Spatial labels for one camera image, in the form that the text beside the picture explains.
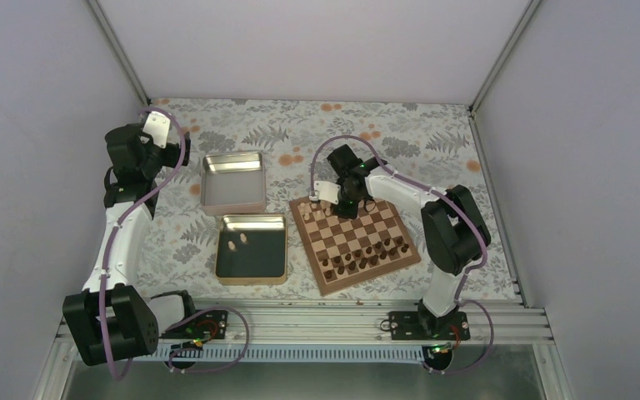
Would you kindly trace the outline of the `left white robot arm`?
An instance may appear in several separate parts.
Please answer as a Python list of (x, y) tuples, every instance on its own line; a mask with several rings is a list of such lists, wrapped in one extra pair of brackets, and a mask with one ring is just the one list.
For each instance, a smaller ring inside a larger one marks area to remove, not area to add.
[(158, 202), (155, 178), (163, 168), (188, 165), (191, 145), (183, 132), (181, 143), (160, 147), (142, 123), (113, 129), (105, 142), (112, 162), (105, 175), (106, 230), (82, 291), (62, 304), (88, 366), (149, 355), (158, 346), (158, 320), (133, 280)]

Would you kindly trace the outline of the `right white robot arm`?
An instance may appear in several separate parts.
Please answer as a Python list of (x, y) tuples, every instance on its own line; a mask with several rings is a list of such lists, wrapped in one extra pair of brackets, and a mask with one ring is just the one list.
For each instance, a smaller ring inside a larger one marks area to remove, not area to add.
[(457, 316), (468, 274), (487, 261), (491, 236), (472, 193), (461, 185), (430, 187), (379, 156), (361, 160), (347, 145), (334, 149), (327, 161), (337, 179), (313, 179), (314, 202), (329, 202), (339, 217), (356, 218), (361, 201), (378, 198), (420, 217), (434, 268), (417, 306), (417, 325), (424, 337), (440, 338)]

